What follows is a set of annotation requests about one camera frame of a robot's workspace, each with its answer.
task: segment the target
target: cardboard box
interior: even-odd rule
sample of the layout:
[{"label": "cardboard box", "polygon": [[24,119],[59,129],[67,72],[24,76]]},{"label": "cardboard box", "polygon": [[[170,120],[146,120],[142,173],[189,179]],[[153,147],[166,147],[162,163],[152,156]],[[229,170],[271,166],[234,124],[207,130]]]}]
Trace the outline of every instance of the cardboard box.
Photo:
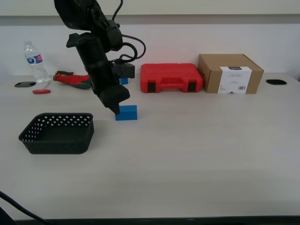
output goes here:
[{"label": "cardboard box", "polygon": [[207,93],[255,94],[263,76],[244,54],[200,54],[198,69]]}]

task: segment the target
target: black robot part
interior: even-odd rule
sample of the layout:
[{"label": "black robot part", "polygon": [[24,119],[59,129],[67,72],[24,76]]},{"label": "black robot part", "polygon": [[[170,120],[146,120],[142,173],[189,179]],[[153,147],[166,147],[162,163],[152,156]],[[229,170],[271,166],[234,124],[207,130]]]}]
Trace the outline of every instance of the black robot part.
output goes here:
[{"label": "black robot part", "polygon": [[[76,47],[86,71],[90,75],[94,93],[103,105],[115,114],[120,113],[119,103],[130,98],[129,91],[120,85],[120,77],[134,77],[132,62],[137,58],[137,50],[130,43],[123,43],[119,25],[107,20],[96,0],[54,0],[55,7],[64,24],[75,30],[90,33],[71,34],[67,47]],[[117,66],[110,62],[106,53],[118,51],[123,46],[131,47],[135,55],[129,60],[116,60]]]}]

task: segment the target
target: black cable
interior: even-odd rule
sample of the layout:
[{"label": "black cable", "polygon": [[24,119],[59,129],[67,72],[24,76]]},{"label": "black cable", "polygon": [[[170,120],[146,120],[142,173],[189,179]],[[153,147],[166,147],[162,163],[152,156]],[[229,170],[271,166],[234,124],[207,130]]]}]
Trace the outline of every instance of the black cable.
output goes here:
[{"label": "black cable", "polygon": [[121,3],[119,5],[119,7],[116,9],[116,11],[114,12],[113,16],[112,16],[112,20],[114,20],[118,14],[118,12],[120,11],[120,9],[122,8],[123,6],[123,0],[121,0]]},{"label": "black cable", "polygon": [[[143,53],[139,57],[137,57],[136,60],[140,59],[141,57],[143,57],[145,55],[147,48],[146,48],[146,44],[142,40],[140,40],[140,39],[138,39],[136,37],[133,37],[133,36],[125,35],[125,34],[122,34],[122,36],[125,37],[125,38],[130,38],[130,39],[136,40],[136,41],[140,42],[144,46]],[[123,57],[128,57],[130,59],[133,58],[130,55],[123,54],[123,55],[120,56],[120,59],[122,59]]]},{"label": "black cable", "polygon": [[122,58],[119,58],[119,59],[115,60],[115,62],[116,63],[129,63],[129,62],[133,62],[134,60],[136,60],[137,55],[138,55],[136,47],[133,44],[127,43],[127,42],[124,42],[123,46],[128,46],[128,47],[132,48],[132,50],[135,52],[135,55],[134,55],[134,57],[130,57],[129,60],[123,60]]},{"label": "black cable", "polygon": [[24,207],[19,205],[15,200],[13,200],[12,198],[10,198],[9,196],[7,196],[6,194],[4,194],[1,191],[0,191],[0,198],[2,198],[4,201],[6,201],[9,204],[11,204],[12,206],[14,206],[16,209],[18,209],[19,211],[21,211],[25,215],[37,220],[38,222],[40,222],[42,224],[45,224],[45,225],[54,225],[54,224],[42,219],[41,217],[38,217],[37,215],[33,214],[32,212],[29,212],[27,209],[25,209]]}]

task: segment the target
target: blue cube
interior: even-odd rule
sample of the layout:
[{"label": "blue cube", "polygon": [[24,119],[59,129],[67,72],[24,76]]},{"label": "blue cube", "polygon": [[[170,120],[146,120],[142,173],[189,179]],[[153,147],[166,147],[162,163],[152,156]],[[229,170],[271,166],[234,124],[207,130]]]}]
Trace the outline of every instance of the blue cube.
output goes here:
[{"label": "blue cube", "polygon": [[120,114],[116,115],[116,121],[137,120],[137,105],[120,106]]},{"label": "blue cube", "polygon": [[128,84],[128,78],[120,78],[120,84]]}]

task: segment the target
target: red toolbox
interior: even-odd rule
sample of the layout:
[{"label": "red toolbox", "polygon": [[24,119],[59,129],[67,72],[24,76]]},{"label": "red toolbox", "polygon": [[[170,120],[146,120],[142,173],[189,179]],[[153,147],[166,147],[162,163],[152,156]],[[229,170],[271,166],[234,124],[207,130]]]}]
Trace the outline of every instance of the red toolbox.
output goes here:
[{"label": "red toolbox", "polygon": [[159,93],[162,89],[199,92],[203,78],[194,64],[144,64],[141,68],[141,91]]}]

